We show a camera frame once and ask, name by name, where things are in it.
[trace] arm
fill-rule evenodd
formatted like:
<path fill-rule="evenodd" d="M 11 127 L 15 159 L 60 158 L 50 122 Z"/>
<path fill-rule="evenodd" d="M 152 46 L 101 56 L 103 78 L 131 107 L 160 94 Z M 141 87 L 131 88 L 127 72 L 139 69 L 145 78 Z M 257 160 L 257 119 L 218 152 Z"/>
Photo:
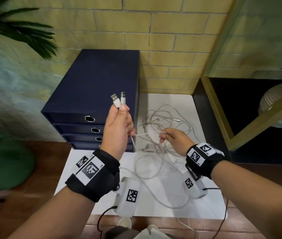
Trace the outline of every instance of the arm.
<path fill-rule="evenodd" d="M 182 131 L 167 128 L 160 142 L 168 140 L 175 151 L 186 156 L 195 143 Z M 267 238 L 282 238 L 282 186 L 228 161 L 220 161 L 210 176 L 226 198 Z"/>
<path fill-rule="evenodd" d="M 105 124 L 100 149 L 110 154 L 114 161 L 120 160 L 126 150 L 128 134 L 135 134 L 128 110 L 127 106 L 121 106 L 118 110 L 113 105 Z M 78 238 L 91 215 L 94 204 L 87 197 L 71 191 L 66 186 L 8 239 Z"/>

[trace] hand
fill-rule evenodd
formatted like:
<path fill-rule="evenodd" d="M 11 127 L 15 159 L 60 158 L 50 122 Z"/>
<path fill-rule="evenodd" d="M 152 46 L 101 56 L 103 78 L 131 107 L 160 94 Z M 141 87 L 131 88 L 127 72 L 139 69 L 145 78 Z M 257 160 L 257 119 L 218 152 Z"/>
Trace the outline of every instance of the hand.
<path fill-rule="evenodd" d="M 104 126 L 103 141 L 100 149 L 120 160 L 127 149 L 127 137 L 135 135 L 135 129 L 127 105 L 121 105 L 117 109 L 111 106 L 106 124 Z"/>
<path fill-rule="evenodd" d="M 181 156 L 186 157 L 188 149 L 195 143 L 183 132 L 174 128 L 166 128 L 160 133 L 160 143 L 168 140 L 174 150 Z"/>

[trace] black cable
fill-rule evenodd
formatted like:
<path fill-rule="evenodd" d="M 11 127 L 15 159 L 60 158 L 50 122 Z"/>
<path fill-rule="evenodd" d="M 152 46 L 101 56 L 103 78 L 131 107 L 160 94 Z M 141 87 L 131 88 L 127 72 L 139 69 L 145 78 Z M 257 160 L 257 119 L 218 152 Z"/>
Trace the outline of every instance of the black cable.
<path fill-rule="evenodd" d="M 216 234 L 214 235 L 214 237 L 212 237 L 212 239 L 214 239 L 214 238 L 218 235 L 218 233 L 220 232 L 221 227 L 222 227 L 222 225 L 223 225 L 223 223 L 224 223 L 224 221 L 225 221 L 225 219 L 226 219 L 227 205 L 228 205 L 228 199 L 226 200 L 226 206 L 225 206 L 225 216 L 224 216 L 224 219 L 223 219 L 223 221 L 222 221 L 222 223 L 221 223 L 221 225 L 220 225 L 220 227 L 219 227 L 218 231 L 216 232 Z"/>
<path fill-rule="evenodd" d="M 109 210 L 111 210 L 111 209 L 116 209 L 116 208 L 118 208 L 116 205 L 115 205 L 115 206 L 112 206 L 112 207 L 110 207 L 109 209 L 107 209 L 105 212 L 103 212 L 102 215 L 100 216 L 100 218 L 99 218 L 99 220 L 98 220 L 98 223 L 97 223 L 97 229 L 98 229 L 98 231 L 100 232 L 100 239 L 101 239 L 101 237 L 102 237 L 102 230 L 99 229 L 99 224 L 100 224 L 101 218 L 102 218 L 102 217 L 104 216 L 104 214 L 107 213 Z"/>
<path fill-rule="evenodd" d="M 220 190 L 220 188 L 204 188 L 202 190 Z"/>

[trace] pants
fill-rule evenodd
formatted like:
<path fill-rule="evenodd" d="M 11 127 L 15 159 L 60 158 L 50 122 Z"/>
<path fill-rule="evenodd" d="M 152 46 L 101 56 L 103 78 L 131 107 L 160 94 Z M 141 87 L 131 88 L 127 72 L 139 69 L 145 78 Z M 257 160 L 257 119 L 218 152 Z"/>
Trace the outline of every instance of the pants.
<path fill-rule="evenodd" d="M 105 239 L 133 239 L 135 238 L 140 232 L 134 229 L 129 229 L 127 227 L 117 226 L 105 234 Z M 182 239 L 180 237 L 176 237 L 173 235 L 166 234 L 171 239 Z"/>

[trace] wall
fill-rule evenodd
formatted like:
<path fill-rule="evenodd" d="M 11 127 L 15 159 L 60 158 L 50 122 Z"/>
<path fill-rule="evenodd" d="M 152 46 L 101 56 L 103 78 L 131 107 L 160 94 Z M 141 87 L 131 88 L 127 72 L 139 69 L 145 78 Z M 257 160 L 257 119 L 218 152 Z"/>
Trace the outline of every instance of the wall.
<path fill-rule="evenodd" d="M 0 130 L 62 140 L 40 114 L 82 48 L 141 51 L 141 92 L 192 94 L 233 0 L 11 0 L 54 27 L 57 57 L 0 36 Z"/>
<path fill-rule="evenodd" d="M 210 77 L 282 79 L 282 0 L 246 0 Z"/>

